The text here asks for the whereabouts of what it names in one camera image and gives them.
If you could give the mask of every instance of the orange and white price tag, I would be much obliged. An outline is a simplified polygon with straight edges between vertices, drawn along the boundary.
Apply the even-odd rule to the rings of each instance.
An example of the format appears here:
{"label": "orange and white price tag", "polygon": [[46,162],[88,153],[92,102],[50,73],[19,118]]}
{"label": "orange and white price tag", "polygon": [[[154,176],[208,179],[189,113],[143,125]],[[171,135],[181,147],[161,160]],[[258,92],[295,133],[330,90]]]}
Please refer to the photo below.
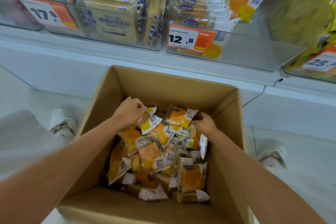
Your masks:
{"label": "orange and white price tag", "polygon": [[170,25],[167,45],[197,52],[206,52],[215,35],[216,33],[212,31]]}
{"label": "orange and white price tag", "polygon": [[336,47],[327,48],[320,55],[304,63],[302,68],[324,72],[336,68]]}
{"label": "orange and white price tag", "polygon": [[43,0],[20,0],[38,22],[78,29],[65,5]]}

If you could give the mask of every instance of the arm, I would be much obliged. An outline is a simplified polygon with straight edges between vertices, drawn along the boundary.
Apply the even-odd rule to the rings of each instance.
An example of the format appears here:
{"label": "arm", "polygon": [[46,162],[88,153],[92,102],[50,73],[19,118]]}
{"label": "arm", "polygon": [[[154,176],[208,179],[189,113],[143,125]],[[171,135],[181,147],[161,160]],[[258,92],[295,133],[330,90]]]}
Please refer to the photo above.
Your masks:
{"label": "arm", "polygon": [[209,115],[201,115],[203,120],[192,123],[219,149],[260,224],[325,224],[298,194],[220,132]]}
{"label": "arm", "polygon": [[113,116],[65,148],[0,183],[0,223],[40,224],[96,155],[146,111],[138,99],[126,99]]}

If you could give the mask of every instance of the cardboard box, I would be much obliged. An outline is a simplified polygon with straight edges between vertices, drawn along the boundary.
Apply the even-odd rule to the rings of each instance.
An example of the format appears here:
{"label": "cardboard box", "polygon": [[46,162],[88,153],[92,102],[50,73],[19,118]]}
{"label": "cardboard box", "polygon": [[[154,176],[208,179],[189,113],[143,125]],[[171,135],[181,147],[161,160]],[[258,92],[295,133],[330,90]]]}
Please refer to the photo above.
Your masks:
{"label": "cardboard box", "polygon": [[[222,132],[241,149],[245,148],[242,104],[236,87],[119,66],[108,69],[102,78],[80,133],[86,133],[110,118],[128,96],[161,110],[174,104],[209,113]],[[253,223],[253,214],[244,195],[212,145],[208,146],[206,156],[209,205],[180,205],[172,200],[145,202],[99,187],[111,145],[112,142],[100,152],[63,199],[58,209],[65,217],[113,224]]]}

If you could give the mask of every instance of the hand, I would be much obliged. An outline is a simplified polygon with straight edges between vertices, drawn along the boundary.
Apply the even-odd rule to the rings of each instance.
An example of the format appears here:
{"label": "hand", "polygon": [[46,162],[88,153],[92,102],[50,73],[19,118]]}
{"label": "hand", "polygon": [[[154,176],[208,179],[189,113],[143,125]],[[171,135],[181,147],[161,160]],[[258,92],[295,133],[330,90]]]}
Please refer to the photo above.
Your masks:
{"label": "hand", "polygon": [[111,119],[117,124],[118,131],[120,131],[139,120],[146,110],[147,107],[139,99],[128,97],[120,104]]}
{"label": "hand", "polygon": [[200,116],[202,117],[202,120],[193,120],[191,123],[195,125],[202,134],[209,138],[218,129],[210,115],[201,112]]}

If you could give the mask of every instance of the white tile floor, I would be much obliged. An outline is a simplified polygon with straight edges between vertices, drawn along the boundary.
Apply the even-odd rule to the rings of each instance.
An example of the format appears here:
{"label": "white tile floor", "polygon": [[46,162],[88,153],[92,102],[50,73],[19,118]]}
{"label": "white tile floor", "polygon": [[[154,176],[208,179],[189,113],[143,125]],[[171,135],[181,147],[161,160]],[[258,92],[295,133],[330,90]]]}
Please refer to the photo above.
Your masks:
{"label": "white tile floor", "polygon": [[[34,90],[0,67],[0,118],[18,111],[30,110],[45,127],[53,108],[68,106],[79,117],[79,122],[90,104],[90,99]],[[279,142],[288,148],[287,163],[290,170],[311,175],[324,183],[336,186],[336,141],[301,136],[245,126],[246,147],[255,156],[269,142]],[[44,224],[61,224],[53,213]]]}

